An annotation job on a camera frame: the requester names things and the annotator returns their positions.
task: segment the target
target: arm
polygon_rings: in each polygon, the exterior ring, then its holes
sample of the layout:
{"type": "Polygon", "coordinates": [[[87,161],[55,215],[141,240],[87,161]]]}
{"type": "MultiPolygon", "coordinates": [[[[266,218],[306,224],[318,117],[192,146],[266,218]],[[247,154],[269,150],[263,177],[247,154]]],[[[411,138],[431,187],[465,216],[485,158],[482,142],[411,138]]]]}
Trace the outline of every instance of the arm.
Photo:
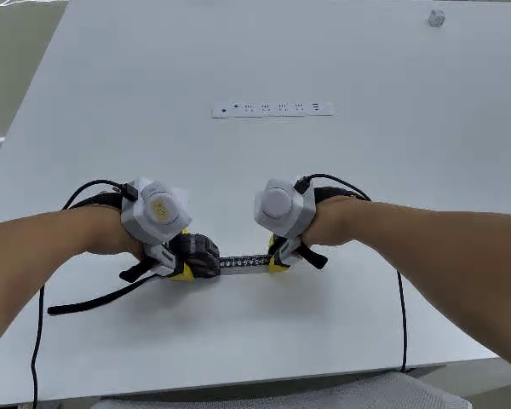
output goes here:
{"type": "Polygon", "coordinates": [[[511,362],[511,215],[333,198],[319,205],[303,239],[368,245],[443,314],[511,362]]]}
{"type": "Polygon", "coordinates": [[[69,258],[91,251],[140,255],[119,212],[103,206],[63,210],[0,223],[0,336],[69,258]]]}

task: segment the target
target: white table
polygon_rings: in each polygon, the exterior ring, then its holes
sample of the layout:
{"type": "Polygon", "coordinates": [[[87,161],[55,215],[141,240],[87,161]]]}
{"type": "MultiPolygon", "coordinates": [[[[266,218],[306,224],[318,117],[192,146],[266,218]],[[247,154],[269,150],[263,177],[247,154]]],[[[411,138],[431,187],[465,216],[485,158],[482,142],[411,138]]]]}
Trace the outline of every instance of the white table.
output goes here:
{"type": "MultiPolygon", "coordinates": [[[[191,231],[250,254],[267,242],[254,192],[315,171],[377,200],[511,212],[511,4],[76,0],[0,152],[0,221],[59,209],[96,177],[148,176],[189,192],[191,231]],[[210,118],[230,99],[331,101],[336,115],[210,118]]],[[[325,252],[321,273],[154,282],[46,315],[40,398],[399,366],[393,269],[361,245],[325,252]]],[[[132,263],[71,260],[46,304],[116,289],[132,263]]],[[[409,366],[493,356],[411,285],[405,299],[409,366]]],[[[0,404],[31,399],[36,323],[32,299],[0,341],[0,404]]]]}

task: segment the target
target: small white object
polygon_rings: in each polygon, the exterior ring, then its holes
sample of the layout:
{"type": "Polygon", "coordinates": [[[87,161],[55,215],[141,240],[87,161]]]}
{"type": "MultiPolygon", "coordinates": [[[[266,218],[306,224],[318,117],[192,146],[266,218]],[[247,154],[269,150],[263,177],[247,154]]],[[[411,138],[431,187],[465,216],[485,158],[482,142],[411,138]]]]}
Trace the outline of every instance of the small white object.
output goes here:
{"type": "Polygon", "coordinates": [[[21,3],[55,3],[55,2],[67,2],[68,0],[5,0],[0,3],[0,7],[13,6],[14,4],[21,3]]]}
{"type": "Polygon", "coordinates": [[[445,12],[443,10],[432,10],[428,17],[428,24],[431,27],[441,27],[445,22],[445,12]]]}
{"type": "Polygon", "coordinates": [[[331,102],[321,101],[232,101],[212,107],[212,118],[262,118],[328,116],[335,110],[331,102]]]}

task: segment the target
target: gray plastic housing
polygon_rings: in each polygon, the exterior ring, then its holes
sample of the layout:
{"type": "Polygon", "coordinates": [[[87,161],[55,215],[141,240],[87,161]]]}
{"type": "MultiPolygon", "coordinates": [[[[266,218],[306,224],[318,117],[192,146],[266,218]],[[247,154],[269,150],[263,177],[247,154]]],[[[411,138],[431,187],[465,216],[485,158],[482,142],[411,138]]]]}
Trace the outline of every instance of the gray plastic housing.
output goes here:
{"type": "Polygon", "coordinates": [[[146,178],[130,183],[138,190],[134,202],[123,199],[121,223],[127,232],[146,245],[166,243],[179,234],[191,217],[170,186],[146,178]]]}
{"type": "Polygon", "coordinates": [[[312,183],[307,191],[301,194],[294,189],[293,182],[271,179],[265,190],[255,196],[255,221],[287,239],[295,239],[303,234],[315,214],[312,183]]]}

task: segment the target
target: round cap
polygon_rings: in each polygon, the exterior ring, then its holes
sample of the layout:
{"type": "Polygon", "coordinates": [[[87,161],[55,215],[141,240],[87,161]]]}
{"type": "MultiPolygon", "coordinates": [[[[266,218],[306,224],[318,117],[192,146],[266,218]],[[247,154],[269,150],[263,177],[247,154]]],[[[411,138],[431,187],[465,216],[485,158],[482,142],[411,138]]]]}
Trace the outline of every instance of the round cap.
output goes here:
{"type": "Polygon", "coordinates": [[[286,216],[290,213],[291,206],[291,197],[284,189],[279,187],[267,190],[261,198],[263,213],[272,219],[286,216]]]}

